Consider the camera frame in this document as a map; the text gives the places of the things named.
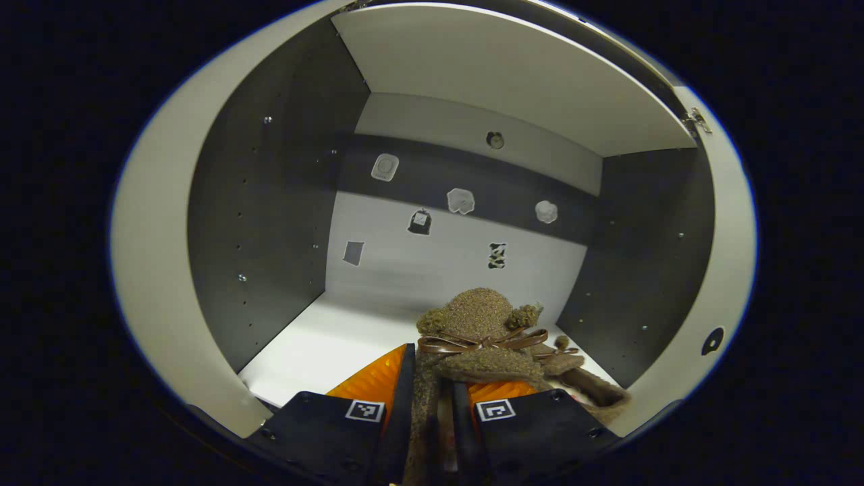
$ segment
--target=metal hinge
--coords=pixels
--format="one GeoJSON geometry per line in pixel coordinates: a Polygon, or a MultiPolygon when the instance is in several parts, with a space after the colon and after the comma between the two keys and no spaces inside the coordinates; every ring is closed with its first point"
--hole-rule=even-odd
{"type": "Polygon", "coordinates": [[[705,117],[699,112],[699,109],[696,107],[692,108],[692,112],[687,116],[687,118],[681,118],[681,121],[684,123],[684,126],[690,130],[690,133],[693,136],[696,136],[696,126],[699,125],[702,127],[702,130],[705,133],[711,133],[711,127],[708,126],[708,122],[705,121],[705,117]]]}
{"type": "Polygon", "coordinates": [[[349,3],[348,5],[339,9],[339,13],[350,12],[352,10],[360,10],[365,8],[372,0],[357,0],[357,2],[349,3]]]}

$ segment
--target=fuzzy fabric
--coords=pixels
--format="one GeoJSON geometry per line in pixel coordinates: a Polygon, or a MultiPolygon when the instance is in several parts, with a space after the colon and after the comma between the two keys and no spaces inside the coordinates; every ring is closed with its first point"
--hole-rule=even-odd
{"type": "Polygon", "coordinates": [[[630,394],[624,388],[607,383],[601,377],[582,368],[571,369],[558,376],[558,379],[565,385],[581,390],[591,397],[597,406],[585,403],[581,405],[603,425],[612,423],[630,405],[630,394]]]}
{"type": "MultiPolygon", "coordinates": [[[[454,297],[441,309],[427,311],[417,320],[417,330],[423,336],[444,337],[444,333],[449,333],[475,340],[487,336],[495,339],[507,336],[514,329],[537,325],[542,311],[539,304],[523,305],[514,310],[506,297],[496,291],[472,289],[454,297]]],[[[569,340],[556,340],[561,350],[568,345],[569,340]]],[[[523,380],[539,392],[552,389],[544,378],[557,378],[591,397],[598,406],[582,405],[603,424],[617,417],[629,403],[629,394],[582,370],[584,356],[534,357],[554,350],[537,344],[526,349],[481,348],[457,355],[417,353],[411,438],[403,484],[442,483],[435,466],[438,399],[444,378],[474,383],[523,380]]]]}
{"type": "MultiPolygon", "coordinates": [[[[536,344],[528,348],[532,355],[551,353],[555,348],[550,348],[545,344],[536,344]]],[[[555,378],[560,374],[564,374],[571,369],[578,368],[585,364],[585,356],[580,355],[558,355],[550,358],[544,358],[539,361],[543,367],[543,374],[547,378],[555,378]]]]}

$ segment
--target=stuffed toy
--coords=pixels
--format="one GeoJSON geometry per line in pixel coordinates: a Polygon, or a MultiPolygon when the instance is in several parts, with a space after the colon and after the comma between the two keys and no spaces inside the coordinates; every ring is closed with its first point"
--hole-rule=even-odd
{"type": "Polygon", "coordinates": [[[411,438],[403,483],[433,484],[437,462],[437,413],[442,379],[469,383],[521,380],[538,392],[551,390],[549,381],[576,388],[596,405],[581,403],[601,423],[608,424],[630,401],[615,387],[580,368],[585,358],[568,348],[565,336],[556,347],[543,344],[544,329],[535,329],[543,307],[516,309],[490,289],[464,291],[440,309],[417,321],[417,342],[411,438]]]}

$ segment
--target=brown ribbon bow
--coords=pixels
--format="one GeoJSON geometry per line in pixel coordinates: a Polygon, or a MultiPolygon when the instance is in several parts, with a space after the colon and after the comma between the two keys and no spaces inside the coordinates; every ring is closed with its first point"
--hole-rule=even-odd
{"type": "Polygon", "coordinates": [[[556,349],[551,353],[537,353],[534,355],[538,360],[548,360],[552,356],[562,356],[562,355],[575,355],[579,352],[579,349],[576,348],[567,348],[567,349],[556,349]]]}
{"type": "Polygon", "coordinates": [[[520,336],[526,328],[519,328],[507,336],[493,339],[486,336],[480,340],[465,336],[457,336],[442,332],[445,336],[454,339],[451,341],[443,337],[423,336],[417,340],[417,346],[421,353],[437,353],[439,355],[458,355],[466,351],[475,351],[481,348],[521,349],[534,346],[546,341],[548,333],[546,329],[538,329],[528,335],[520,336]]]}

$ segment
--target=black sticker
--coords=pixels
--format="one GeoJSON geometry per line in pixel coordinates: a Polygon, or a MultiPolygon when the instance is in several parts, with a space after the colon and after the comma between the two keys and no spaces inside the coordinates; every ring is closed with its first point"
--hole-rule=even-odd
{"type": "Polygon", "coordinates": [[[714,329],[702,345],[702,355],[705,356],[712,351],[716,351],[720,347],[721,342],[723,342],[723,328],[714,329]]]}
{"type": "Polygon", "coordinates": [[[363,241],[348,241],[345,244],[345,256],[342,257],[347,263],[360,266],[360,257],[363,256],[363,241]]]}
{"type": "Polygon", "coordinates": [[[355,400],[348,407],[346,419],[364,420],[365,422],[380,422],[384,415],[384,402],[355,400]]]}
{"type": "Polygon", "coordinates": [[[504,268],[505,255],[507,249],[506,243],[490,243],[489,244],[489,268],[504,268]]]}
{"type": "Polygon", "coordinates": [[[429,230],[432,228],[432,215],[426,209],[420,208],[411,216],[411,222],[408,224],[408,231],[413,234],[425,234],[429,236],[429,230]]]}
{"type": "Polygon", "coordinates": [[[477,404],[477,414],[480,416],[480,421],[482,422],[516,417],[516,413],[513,411],[509,400],[480,402],[477,404]]]}

